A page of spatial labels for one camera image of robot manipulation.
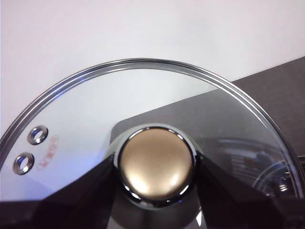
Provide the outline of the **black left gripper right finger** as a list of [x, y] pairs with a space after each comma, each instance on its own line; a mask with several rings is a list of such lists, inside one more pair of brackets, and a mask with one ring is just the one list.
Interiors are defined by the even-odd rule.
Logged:
[[305, 202], [270, 198], [196, 155], [195, 183], [209, 229], [303, 229]]

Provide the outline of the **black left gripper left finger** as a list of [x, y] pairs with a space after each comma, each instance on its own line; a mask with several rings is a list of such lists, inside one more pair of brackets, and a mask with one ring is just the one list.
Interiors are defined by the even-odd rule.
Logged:
[[2, 229], [105, 229], [114, 196], [114, 157], [43, 200], [1, 202]]

